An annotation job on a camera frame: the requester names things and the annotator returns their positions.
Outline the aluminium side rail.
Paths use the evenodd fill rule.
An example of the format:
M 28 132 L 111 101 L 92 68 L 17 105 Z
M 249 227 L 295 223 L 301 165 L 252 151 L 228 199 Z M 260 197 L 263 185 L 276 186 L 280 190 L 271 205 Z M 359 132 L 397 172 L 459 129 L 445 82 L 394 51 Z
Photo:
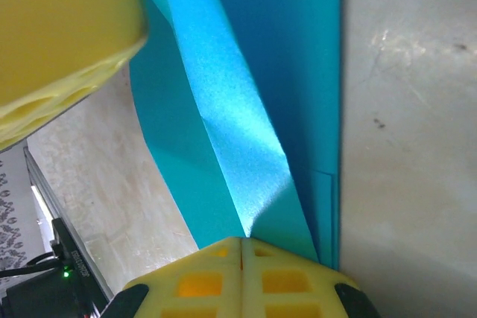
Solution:
M 43 172 L 41 171 L 39 165 L 35 161 L 33 155 L 29 151 L 27 145 L 23 148 L 25 154 L 25 160 L 30 174 L 32 185 L 37 188 L 38 193 L 40 194 L 42 201 L 48 207 L 48 210 L 53 218 L 61 218 L 66 225 L 70 235 L 72 236 L 73 241 L 79 249 L 79 253 L 83 256 L 83 261 L 89 268 L 91 275 L 96 279 L 98 286 L 101 289 L 101 292 L 107 302 L 109 302 L 113 297 L 114 293 L 111 291 L 109 285 L 107 284 L 105 278 L 98 269 L 96 263 L 93 261 L 90 256 L 84 242 L 79 236 L 77 230 L 74 228 L 72 222 L 67 217 L 66 211 L 61 206 L 59 199 L 56 194 L 53 192 L 53 189 L 49 185 L 47 179 L 45 178 Z

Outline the blue paper sheet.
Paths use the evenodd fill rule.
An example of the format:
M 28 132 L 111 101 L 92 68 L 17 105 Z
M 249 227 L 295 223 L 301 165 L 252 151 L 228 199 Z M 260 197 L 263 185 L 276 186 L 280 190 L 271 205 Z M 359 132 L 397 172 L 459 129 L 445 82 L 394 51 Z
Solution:
M 146 145 L 195 243 L 339 265 L 341 0 L 145 0 Z

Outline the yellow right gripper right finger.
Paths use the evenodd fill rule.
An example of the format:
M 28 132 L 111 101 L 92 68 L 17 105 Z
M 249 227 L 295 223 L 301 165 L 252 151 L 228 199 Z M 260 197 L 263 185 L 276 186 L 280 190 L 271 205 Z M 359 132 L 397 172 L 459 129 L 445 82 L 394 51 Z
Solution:
M 380 318 L 348 276 L 248 238 L 241 241 L 242 318 Z

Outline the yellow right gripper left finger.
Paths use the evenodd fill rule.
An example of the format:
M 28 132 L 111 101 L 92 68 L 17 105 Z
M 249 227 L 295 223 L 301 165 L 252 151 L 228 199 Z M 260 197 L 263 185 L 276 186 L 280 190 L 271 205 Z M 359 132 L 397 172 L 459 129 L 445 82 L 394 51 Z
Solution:
M 241 318 L 241 239 L 224 239 L 128 282 L 100 318 Z

